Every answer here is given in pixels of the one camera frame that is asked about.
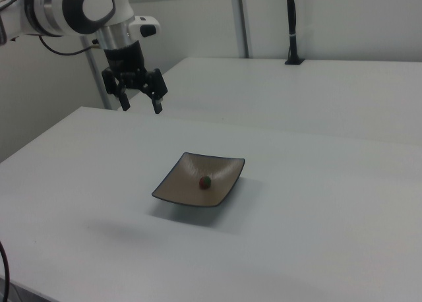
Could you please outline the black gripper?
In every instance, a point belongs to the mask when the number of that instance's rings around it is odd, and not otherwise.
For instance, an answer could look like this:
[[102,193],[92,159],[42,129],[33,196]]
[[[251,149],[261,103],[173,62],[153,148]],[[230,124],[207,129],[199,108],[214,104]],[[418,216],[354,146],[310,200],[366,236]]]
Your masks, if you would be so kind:
[[105,49],[104,53],[109,65],[102,71],[105,90],[119,100],[122,110],[127,111],[131,107],[126,88],[140,88],[151,99],[154,113],[160,114],[168,89],[161,70],[146,70],[140,43],[121,49]]

